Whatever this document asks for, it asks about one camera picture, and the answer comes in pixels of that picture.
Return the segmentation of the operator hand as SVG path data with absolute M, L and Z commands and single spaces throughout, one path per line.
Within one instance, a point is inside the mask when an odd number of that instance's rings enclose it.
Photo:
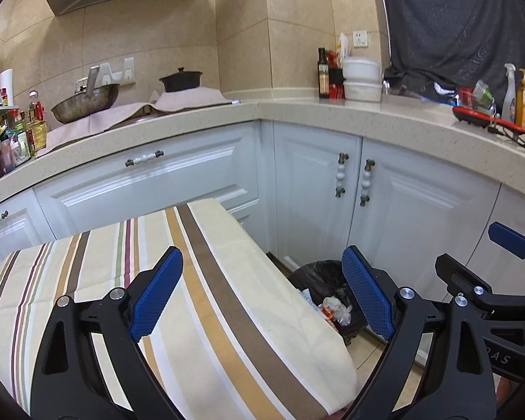
M 497 408 L 500 408 L 508 400 L 514 391 L 514 383 L 504 377 L 500 378 L 496 389 L 496 404 Z

